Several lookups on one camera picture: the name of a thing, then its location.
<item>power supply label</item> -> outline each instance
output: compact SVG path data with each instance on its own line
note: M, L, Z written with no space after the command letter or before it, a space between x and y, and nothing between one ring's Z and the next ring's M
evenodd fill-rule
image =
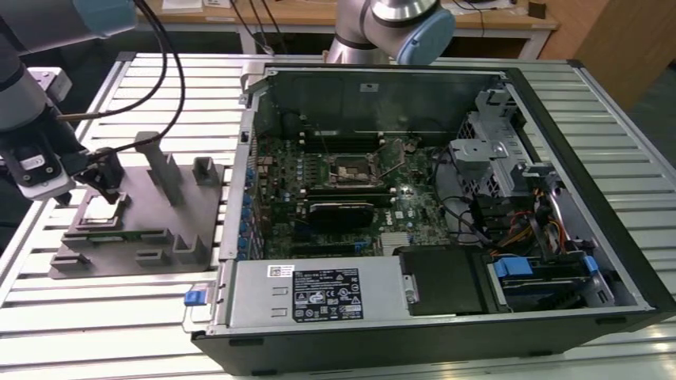
M293 272L293 320L297 323L364 319L357 269Z

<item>metal base plate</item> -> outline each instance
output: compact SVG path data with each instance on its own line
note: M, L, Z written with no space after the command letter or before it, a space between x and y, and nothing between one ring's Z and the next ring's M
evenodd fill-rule
M148 167L132 167L124 169L124 179L120 185L120 193L124 193L130 201L124 208L120 228L116 231L146 231L164 230L170 232L173 237L181 236L185 244L190 247L196 241L196 236L205 246L205 255L197 257L190 263L178 260L178 257L170 249L170 241L165 245L146 244L142 241L106 241L94 243L82 248L77 247L74 252L65 244L58 248L58 252L52 260L53 263L72 255L81 254L86 264L74 264L73 268L49 270L52 279L72 279L101 276L133 276L165 273L200 272L206 270L210 263L210 245L216 230L216 215L218 212L218 203L221 200L222 189L222 165L214 165L218 181L213 184L197 186L192 166L180 165L180 175L182 181L180 190L184 195L185 203L172 207L157 186L154 186ZM76 229L80 219L85 215L90 196L96 195L94 190L88 190L84 196L85 201L80 204L73 223L68 228L68 234L81 233ZM142 265L137 260L137 252L144 250L162 251L164 262L154 262Z

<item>floor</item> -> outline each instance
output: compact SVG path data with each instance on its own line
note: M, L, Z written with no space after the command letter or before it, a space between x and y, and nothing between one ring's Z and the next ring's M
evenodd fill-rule
M184 53L241 53L234 33L170 33L176 49ZM322 35L289 36L286 45L296 54L320 54L330 37ZM128 32L106 41L88 42L58 51L38 53L24 58L29 67L62 67L73 81L73 89L60 105L64 113L84 112L98 91L100 84L120 51L157 52L154 37L148 32ZM664 71L641 101L628 115L645 135L676 165L676 66ZM0 182L0 199L9 207L0 218L0 252L13 235L29 202Z

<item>table leg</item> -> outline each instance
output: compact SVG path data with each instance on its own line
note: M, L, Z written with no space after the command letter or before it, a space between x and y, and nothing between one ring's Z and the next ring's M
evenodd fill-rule
M253 37L248 33L248 31L244 28L244 26L237 25L236 32L240 34L241 53L244 53L244 54L257 54L256 41L253 40Z
M521 53L518 54L518 59L537 59L540 56L541 49L545 46L546 39L549 38L549 34L552 34L550 30L534 30L532 31L530 38L521 49Z

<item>blue connector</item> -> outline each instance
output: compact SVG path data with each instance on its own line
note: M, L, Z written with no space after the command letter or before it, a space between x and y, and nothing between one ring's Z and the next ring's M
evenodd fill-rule
M368 243L365 241L354 242L354 253L361 253L361 249L366 247Z
M493 263L497 277L532 276L530 263L525 257L504 257Z
M182 304L185 306L204 306L206 304L206 292L188 291L182 298Z
M586 269L589 270L590 275L596 275L598 273L598 264L596 263L596 260L593 260L593 257L584 256L584 264L586 265Z

